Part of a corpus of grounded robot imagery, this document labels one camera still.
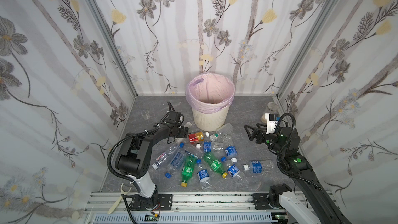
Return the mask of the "clear bottle white cap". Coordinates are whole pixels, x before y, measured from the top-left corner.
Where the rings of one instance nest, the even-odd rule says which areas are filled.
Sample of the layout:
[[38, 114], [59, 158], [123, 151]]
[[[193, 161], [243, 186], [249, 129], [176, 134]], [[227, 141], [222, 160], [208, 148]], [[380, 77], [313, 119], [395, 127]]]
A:
[[180, 144], [179, 143], [175, 143], [173, 144], [168, 150], [166, 150], [165, 152], [161, 153], [155, 160], [155, 162], [152, 164], [152, 167], [157, 170], [160, 167], [164, 167], [165, 165], [167, 165], [171, 159], [175, 156], [175, 154], [177, 153], [177, 151], [180, 148]]

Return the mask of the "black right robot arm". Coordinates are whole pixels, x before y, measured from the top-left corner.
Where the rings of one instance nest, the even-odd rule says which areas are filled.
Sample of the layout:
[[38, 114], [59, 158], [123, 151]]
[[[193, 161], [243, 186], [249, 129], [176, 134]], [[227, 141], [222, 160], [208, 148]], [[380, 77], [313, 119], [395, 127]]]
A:
[[276, 153], [279, 170], [302, 189], [322, 224], [350, 223], [321, 186], [310, 163], [299, 153], [301, 139], [296, 129], [277, 127], [274, 133], [267, 134], [266, 125], [258, 123], [250, 139], [267, 145], [270, 151]]

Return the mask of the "clear square white-cap bottle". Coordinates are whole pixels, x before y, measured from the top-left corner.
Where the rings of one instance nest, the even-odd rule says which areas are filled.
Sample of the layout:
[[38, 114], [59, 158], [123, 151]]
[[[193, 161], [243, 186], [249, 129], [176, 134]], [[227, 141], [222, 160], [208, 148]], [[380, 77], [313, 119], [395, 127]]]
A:
[[189, 129], [189, 128], [192, 127], [192, 123], [190, 123], [190, 122], [187, 121], [187, 122], [184, 124], [184, 126], [187, 127], [187, 128]]

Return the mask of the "clear bottle blue label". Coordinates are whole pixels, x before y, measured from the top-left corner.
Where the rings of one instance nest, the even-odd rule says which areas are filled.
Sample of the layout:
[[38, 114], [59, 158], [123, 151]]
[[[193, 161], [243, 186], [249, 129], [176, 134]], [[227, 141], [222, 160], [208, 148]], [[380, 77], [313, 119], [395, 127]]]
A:
[[184, 148], [180, 148], [175, 156], [171, 159], [169, 166], [167, 168], [168, 172], [174, 172], [178, 169], [181, 169], [185, 160], [186, 160], [187, 153]]
[[222, 142], [204, 141], [202, 143], [197, 143], [196, 148], [203, 152], [221, 153], [224, 151], [224, 144]]

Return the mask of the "clear rectangular plastic bottle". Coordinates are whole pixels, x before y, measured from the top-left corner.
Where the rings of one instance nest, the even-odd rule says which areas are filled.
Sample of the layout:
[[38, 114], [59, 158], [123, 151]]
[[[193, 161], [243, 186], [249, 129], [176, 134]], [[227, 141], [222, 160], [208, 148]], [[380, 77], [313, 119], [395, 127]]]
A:
[[212, 142], [221, 141], [224, 137], [233, 132], [233, 126], [230, 123], [218, 128], [209, 138]]

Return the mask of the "pepsi label clear bottle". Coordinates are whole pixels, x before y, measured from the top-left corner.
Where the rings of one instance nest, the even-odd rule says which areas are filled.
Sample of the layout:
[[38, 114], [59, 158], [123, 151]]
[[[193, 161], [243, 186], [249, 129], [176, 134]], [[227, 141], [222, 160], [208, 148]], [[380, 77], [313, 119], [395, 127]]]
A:
[[244, 172], [237, 165], [236, 158], [227, 159], [226, 157], [222, 157], [221, 162], [225, 166], [227, 173], [237, 184], [239, 185], [246, 184], [247, 182], [246, 176]]

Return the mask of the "green soda bottle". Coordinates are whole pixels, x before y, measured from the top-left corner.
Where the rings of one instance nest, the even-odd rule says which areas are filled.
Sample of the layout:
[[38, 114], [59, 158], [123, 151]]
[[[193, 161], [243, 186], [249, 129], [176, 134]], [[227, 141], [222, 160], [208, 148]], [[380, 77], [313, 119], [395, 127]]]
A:
[[188, 181], [192, 178], [194, 173], [194, 168], [196, 165], [197, 159], [196, 157], [187, 157], [182, 168], [181, 172], [181, 186], [186, 188], [188, 185]]
[[227, 177], [228, 174], [223, 164], [212, 152], [204, 153], [203, 159], [213, 172], [220, 174], [223, 178]]

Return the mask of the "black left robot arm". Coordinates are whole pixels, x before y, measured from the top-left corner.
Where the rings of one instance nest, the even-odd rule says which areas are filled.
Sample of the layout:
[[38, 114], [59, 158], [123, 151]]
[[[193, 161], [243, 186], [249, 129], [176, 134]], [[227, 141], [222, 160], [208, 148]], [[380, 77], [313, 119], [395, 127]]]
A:
[[183, 121], [183, 114], [169, 110], [153, 129], [128, 133], [111, 148], [107, 167], [114, 176], [134, 185], [137, 193], [132, 195], [133, 203], [139, 207], [153, 209], [160, 205], [157, 186], [148, 173], [152, 149], [164, 139], [187, 138], [188, 128]]

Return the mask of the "clear bottle blue cap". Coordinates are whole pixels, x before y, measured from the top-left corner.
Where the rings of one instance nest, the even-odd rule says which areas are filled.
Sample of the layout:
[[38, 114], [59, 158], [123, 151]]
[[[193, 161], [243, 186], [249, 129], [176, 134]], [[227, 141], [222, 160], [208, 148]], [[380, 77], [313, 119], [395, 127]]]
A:
[[191, 144], [180, 143], [179, 147], [182, 148], [188, 155], [201, 159], [204, 152]]

